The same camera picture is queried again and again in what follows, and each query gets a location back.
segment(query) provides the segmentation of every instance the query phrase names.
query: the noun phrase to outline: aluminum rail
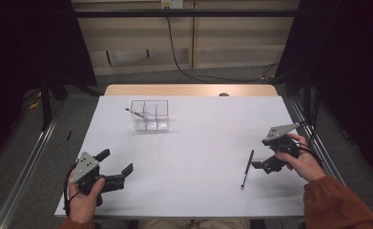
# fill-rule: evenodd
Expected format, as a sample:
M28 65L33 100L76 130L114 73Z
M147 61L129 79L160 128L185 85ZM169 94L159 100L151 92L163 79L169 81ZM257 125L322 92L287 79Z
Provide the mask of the aluminum rail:
M299 120L304 121L305 116L304 116L303 108L302 108L302 105L300 104L300 102L296 98L293 98L293 99L291 99L291 103L293 105L293 108L294 108L295 112L297 113L297 115L299 117ZM305 133L307 134L308 137L311 136L311 133L314 130L313 126L309 126L309 125L305 125L303 129L305 130ZM323 164L322 164L323 169L325 170L325 172L327 174L331 175L337 181L339 181L340 183L342 183L343 185L346 186L341 174L339 173L337 167L335 166L334 162L332 161L331 156L328 154L325 147L323 146L323 143L321 142L321 139L319 138L317 133L314 133L313 140L311 142L311 146L314 149L314 151L317 153L317 155L321 158L321 160L323 162Z
M34 173L37 163L43 155L46 145L52 135L56 120L61 114L63 105L64 102L61 102L58 105L52 122L45 131L41 132L33 150L31 151L31 155L29 156L28 161L23 168L22 173L15 182L7 200L4 202L0 210L0 229L7 229L9 227L10 221L17 209L17 206L19 205L20 200L25 194L29 182L31 181L31 176Z

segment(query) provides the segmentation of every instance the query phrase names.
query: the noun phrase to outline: white tabletop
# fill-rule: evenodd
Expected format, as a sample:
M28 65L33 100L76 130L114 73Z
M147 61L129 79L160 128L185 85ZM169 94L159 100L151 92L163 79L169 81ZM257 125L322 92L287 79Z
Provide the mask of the white tabletop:
M132 100L167 99L168 132L135 131ZM267 175L250 168L249 159L273 154L261 141L274 126L291 124L279 96L101 96L81 152L111 155L100 173L134 171L125 188L102 194L96 215L123 218L271 218L303 216L305 180L285 167ZM56 209L65 216L63 201Z

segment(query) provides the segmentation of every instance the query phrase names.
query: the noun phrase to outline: orange sleeve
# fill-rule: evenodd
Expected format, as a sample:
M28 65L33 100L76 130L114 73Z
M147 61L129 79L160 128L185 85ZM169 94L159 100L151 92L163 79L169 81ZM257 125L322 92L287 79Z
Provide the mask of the orange sleeve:
M373 212L350 189L326 176L304 186L308 229L373 228Z
M88 223L77 223L71 221L71 218L67 217L65 220L61 223L61 225L58 226L57 229L95 229L94 223L88 222Z

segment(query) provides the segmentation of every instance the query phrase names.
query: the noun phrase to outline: wire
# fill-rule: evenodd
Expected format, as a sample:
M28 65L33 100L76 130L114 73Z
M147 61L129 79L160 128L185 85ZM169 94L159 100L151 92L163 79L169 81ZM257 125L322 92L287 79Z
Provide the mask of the wire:
M78 194L80 194L81 192L80 191L78 191L77 193L75 193L71 198L70 198L70 201L74 198L74 197L76 197L76 195L78 195Z
M303 146L305 146L305 147L307 147L308 149L310 148L308 145L305 145L305 144L303 144L303 143L298 143L299 145L303 145Z
M311 121L312 121L312 124L313 124L313 130L311 132L311 136L310 136L310 139L308 141L310 146L311 146L311 143L313 141L313 138L314 138L314 135L315 135L315 132L316 132L317 117L318 117L318 112L320 110L320 101L321 101L320 92L317 90L317 92L315 94L315 98L314 98L313 110L311 112Z
M279 219L279 222L280 222L281 229L284 229L283 221L281 221L281 219Z
M262 77L263 77L263 82L262 83L263 84L266 80L267 73L273 68L273 66L278 65L279 63L280 62L276 62L276 63L269 64L269 65L266 65L266 66L263 67L263 70L262 70Z
M278 77L271 79L267 83L274 85L274 86L284 83L289 77L291 77L291 75L295 74L299 69L300 69L299 67L293 65L290 69L285 71L283 74L278 75Z
M307 148L302 148L302 147L299 147L299 150L305 151L305 152L307 152L308 154L312 155L312 156L314 157L314 159L317 160L318 164L319 164L321 167L323 167L323 166L322 166L322 160L320 159L320 157L319 157L316 153L314 153L314 151L309 150L309 149L307 149Z
M64 188L64 210L65 210L65 214L67 216L69 216L70 212L71 212L70 202L71 202L71 199L72 199L72 198L68 197L68 182L69 182L69 179L70 179L71 172L76 167L76 163L77 163L77 161L74 164L71 165L70 169L68 170L67 175L65 176L64 183L63 183L63 188Z
M211 76L211 75L204 75L204 74L190 74L190 73L186 73L177 64L176 55L175 55L175 48L174 48L174 40L172 38L171 19L169 17L167 17L166 19L167 19L167 22L168 22L169 36L170 36L170 39L171 39L171 46L172 46L172 55L174 56L175 65L176 65L177 69L181 73L183 73L185 76L187 76L189 78L192 78L194 80L198 80L200 82L206 83L206 84L210 84L210 82L207 82L205 80L199 79L198 77L213 78L213 79L220 79L220 80L228 80L228 81L234 81L234 82L244 82L244 83L255 82L255 81L261 80L261 77L258 77L258 78L255 78L255 79L246 79L246 80L244 80L244 79L223 78L223 77L217 77L217 76Z

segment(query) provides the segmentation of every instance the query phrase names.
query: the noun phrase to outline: dark background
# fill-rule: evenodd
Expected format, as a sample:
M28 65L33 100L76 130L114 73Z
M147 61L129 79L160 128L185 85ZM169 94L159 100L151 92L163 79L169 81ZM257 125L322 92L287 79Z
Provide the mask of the dark background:
M277 77L287 77L289 94L309 80L373 166L373 0L301 1L299 8L326 11L294 20Z
M46 79L95 85L93 68L69 0L0 0L0 144L19 115L23 93Z

